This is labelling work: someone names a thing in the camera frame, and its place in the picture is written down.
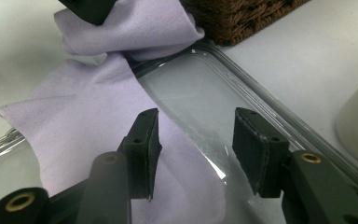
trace fabric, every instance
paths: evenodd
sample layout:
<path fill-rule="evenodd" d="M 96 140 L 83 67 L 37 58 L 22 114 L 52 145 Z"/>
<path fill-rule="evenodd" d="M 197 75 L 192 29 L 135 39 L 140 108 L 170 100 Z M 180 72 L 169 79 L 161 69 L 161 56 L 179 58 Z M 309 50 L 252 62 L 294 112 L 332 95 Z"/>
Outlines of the fabric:
<path fill-rule="evenodd" d="M 178 0 L 117 1 L 101 26 L 82 21 L 67 9 L 56 13 L 55 21 L 70 54 L 130 50 L 126 56 L 137 61 L 171 55 L 204 36 Z"/>
<path fill-rule="evenodd" d="M 155 59 L 203 36 L 177 0 L 118 1 L 100 27 L 68 10 L 55 19 L 68 52 L 108 53 L 100 65 L 67 61 L 36 86 L 28 101 L 0 108 L 0 115 L 34 149 L 50 196 L 87 178 L 93 159 L 116 150 L 137 115 L 157 107 L 123 54 Z M 159 111 L 163 149 L 154 199 L 132 200 L 133 223 L 220 223 L 226 211 L 224 184 L 186 135 Z"/>

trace table surface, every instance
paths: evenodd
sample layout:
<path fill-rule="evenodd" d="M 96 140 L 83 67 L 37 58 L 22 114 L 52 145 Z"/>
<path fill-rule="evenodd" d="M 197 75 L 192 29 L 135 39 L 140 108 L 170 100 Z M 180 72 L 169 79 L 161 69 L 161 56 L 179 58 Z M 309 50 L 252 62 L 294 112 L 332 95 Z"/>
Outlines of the table surface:
<path fill-rule="evenodd" d="M 58 1 L 0 1 L 0 106 L 27 98 L 67 55 Z M 358 0 L 312 0 L 225 54 L 330 144 L 339 109 L 358 89 Z M 10 125 L 0 118 L 0 136 Z"/>

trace folded cloth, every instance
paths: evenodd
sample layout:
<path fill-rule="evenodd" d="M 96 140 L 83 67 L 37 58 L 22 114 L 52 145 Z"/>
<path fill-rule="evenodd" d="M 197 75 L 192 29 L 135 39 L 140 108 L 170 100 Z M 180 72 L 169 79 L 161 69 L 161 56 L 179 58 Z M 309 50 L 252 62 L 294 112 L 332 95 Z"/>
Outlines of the folded cloth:
<path fill-rule="evenodd" d="M 101 26 L 82 21 L 68 9 L 56 13 L 55 21 L 68 53 L 130 50 L 126 56 L 138 61 L 171 55 L 204 36 L 178 0 L 117 1 Z"/>
<path fill-rule="evenodd" d="M 68 61 L 49 74 L 29 101 L 0 114 L 30 142 L 44 187 L 54 195 L 86 178 L 92 160 L 116 150 L 136 116 L 157 105 L 120 53 L 103 64 Z M 224 185 L 186 135 L 162 112 L 154 199 L 132 201 L 133 223 L 220 223 Z"/>

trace cloth fold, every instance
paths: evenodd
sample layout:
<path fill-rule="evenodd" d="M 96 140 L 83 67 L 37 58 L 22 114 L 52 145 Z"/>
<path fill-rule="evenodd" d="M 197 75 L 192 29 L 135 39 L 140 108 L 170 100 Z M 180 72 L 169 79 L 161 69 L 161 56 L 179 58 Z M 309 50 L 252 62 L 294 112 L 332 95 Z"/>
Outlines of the cloth fold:
<path fill-rule="evenodd" d="M 55 19 L 70 53 L 108 53 L 100 65 L 67 61 L 36 86 L 28 101 L 0 108 L 0 115 L 34 149 L 50 196 L 87 178 L 93 159 L 116 150 L 137 115 L 158 107 L 123 54 L 155 59 L 203 36 L 178 0 L 117 1 L 101 27 L 68 10 Z M 159 111 L 163 149 L 154 199 L 132 200 L 133 223 L 220 223 L 226 211 L 224 184 L 187 136 Z"/>

